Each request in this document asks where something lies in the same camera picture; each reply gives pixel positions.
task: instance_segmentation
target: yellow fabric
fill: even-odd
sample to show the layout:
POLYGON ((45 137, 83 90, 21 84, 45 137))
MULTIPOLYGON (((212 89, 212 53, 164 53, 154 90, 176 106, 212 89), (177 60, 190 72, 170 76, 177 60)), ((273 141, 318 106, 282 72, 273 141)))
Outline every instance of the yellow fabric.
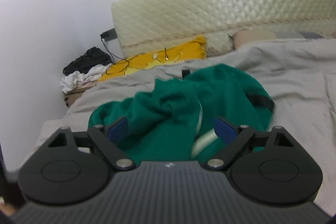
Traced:
POLYGON ((205 59, 205 42, 205 38, 199 36, 189 42, 169 48, 166 51, 147 52, 127 58, 127 61, 120 60, 108 68, 99 78, 99 81, 129 75, 139 69, 151 69, 163 64, 174 64, 189 59, 205 59))

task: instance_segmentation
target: wall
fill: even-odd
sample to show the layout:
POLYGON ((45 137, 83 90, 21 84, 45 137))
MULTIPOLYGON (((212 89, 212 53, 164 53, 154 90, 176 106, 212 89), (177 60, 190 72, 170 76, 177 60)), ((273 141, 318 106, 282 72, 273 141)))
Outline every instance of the wall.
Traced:
POLYGON ((85 52, 70 11, 66 0, 0 0, 0 143, 9 170, 31 151, 43 122, 67 110, 62 69, 85 52))
MULTIPOLYGON (((9 170, 19 167, 44 121, 66 111, 62 68, 112 28, 115 0, 0 0, 0 142, 9 170)), ((121 55, 116 41, 110 49, 121 55)))

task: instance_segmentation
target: green fabric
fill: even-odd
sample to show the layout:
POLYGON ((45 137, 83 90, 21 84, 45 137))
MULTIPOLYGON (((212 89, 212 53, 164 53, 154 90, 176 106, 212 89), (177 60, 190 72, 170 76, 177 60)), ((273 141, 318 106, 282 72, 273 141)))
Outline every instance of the green fabric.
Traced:
POLYGON ((88 126, 109 125, 126 116, 129 135, 118 147, 136 164, 142 160, 205 162, 225 146, 219 139, 194 158, 191 151, 197 138, 213 129, 216 116, 258 131, 267 129, 272 112, 252 106, 246 93, 269 97, 257 80, 221 64, 195 71, 183 80, 156 80, 152 92, 101 105, 91 114, 88 126))

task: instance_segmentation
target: white logo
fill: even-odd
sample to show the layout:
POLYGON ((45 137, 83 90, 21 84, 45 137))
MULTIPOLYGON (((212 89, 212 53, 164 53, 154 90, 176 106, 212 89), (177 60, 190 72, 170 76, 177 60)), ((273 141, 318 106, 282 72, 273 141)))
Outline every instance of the white logo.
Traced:
POLYGON ((173 164, 172 162, 170 162, 170 163, 168 163, 168 164, 165 164, 165 166, 168 167, 168 168, 171 168, 171 167, 174 167, 175 164, 173 164))

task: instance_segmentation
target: wrinkled sheet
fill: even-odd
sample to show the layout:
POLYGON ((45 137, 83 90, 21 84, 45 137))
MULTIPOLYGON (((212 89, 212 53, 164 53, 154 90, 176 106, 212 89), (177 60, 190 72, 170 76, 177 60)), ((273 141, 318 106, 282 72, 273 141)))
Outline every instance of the wrinkled sheet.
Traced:
POLYGON ((336 39, 257 43, 224 56, 163 65, 106 80, 86 91, 62 120, 45 122, 37 147, 60 126, 86 130, 96 107, 134 96, 139 90, 151 91, 156 78, 181 78, 184 69, 193 72, 219 63, 247 72, 273 98, 276 108, 270 128, 284 126, 319 164, 323 183, 315 203, 329 215, 335 214, 336 39))

